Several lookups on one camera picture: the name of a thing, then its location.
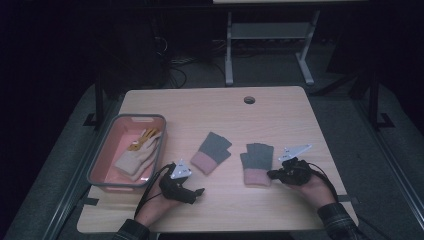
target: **forearm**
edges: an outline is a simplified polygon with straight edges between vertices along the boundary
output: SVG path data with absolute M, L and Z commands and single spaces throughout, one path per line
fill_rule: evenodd
M 319 208 L 318 215 L 324 223 L 328 236 L 333 240 L 369 239 L 358 229 L 340 203 L 330 203 Z
M 135 220 L 127 219 L 113 236 L 113 240 L 146 240 L 149 238 L 150 230 Z

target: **hand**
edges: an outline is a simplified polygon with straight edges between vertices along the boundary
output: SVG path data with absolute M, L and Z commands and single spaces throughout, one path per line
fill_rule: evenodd
M 328 186 L 322 179 L 315 176 L 314 174 L 312 174 L 309 182 L 303 184 L 302 186 L 289 184 L 286 185 L 289 188 L 300 192 L 302 196 L 316 209 L 336 202 Z
M 147 199 L 156 196 L 157 194 L 159 195 L 147 201 L 134 219 L 146 227 L 150 227 L 150 225 L 160 219 L 170 209 L 182 204 L 182 202 L 167 199 L 162 194 L 160 194 L 161 189 L 159 187 L 159 182 L 161 178 L 162 177 L 158 178 L 158 180 L 155 182 Z

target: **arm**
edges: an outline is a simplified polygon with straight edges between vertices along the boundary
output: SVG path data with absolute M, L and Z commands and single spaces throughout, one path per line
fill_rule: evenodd
M 318 210 L 328 236 L 333 240 L 369 239 L 353 222 L 352 218 L 337 203 L 322 179 L 312 174 L 311 179 L 301 186 L 287 185 L 294 189 Z
M 156 181 L 154 187 L 149 193 L 147 201 L 140 209 L 134 220 L 127 219 L 119 231 L 113 237 L 113 240 L 145 240 L 148 239 L 149 227 L 159 220 L 172 208 L 179 206 L 181 202 L 165 198 L 161 194 L 159 181 Z

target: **black round hole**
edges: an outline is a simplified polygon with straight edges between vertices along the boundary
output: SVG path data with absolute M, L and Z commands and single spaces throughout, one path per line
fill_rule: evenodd
M 244 102 L 246 104 L 254 104 L 255 101 L 256 101 L 255 98 L 254 97 L 251 97 L 251 96 L 247 96 L 247 97 L 244 98 Z

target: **background table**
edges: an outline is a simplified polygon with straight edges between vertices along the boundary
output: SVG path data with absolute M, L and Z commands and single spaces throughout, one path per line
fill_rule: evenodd
M 245 97 L 255 98 L 246 104 Z M 290 231 L 322 228 L 316 212 L 299 195 L 279 181 L 271 187 L 243 183 L 240 153 L 248 143 L 274 146 L 273 169 L 284 147 L 312 144 L 301 155 L 328 175 L 339 195 L 346 190 L 300 87 L 137 90 L 127 93 L 120 113 L 161 114 L 167 120 L 168 138 L 159 165 L 184 159 L 192 176 L 184 187 L 206 188 L 195 204 L 174 209 L 151 227 L 156 232 Z M 212 131 L 232 142 L 231 157 L 205 176 L 190 159 Z M 78 222 L 80 232 L 114 232 L 132 218 L 140 194 L 106 193 L 93 186 Z M 350 202 L 343 205 L 357 222 Z

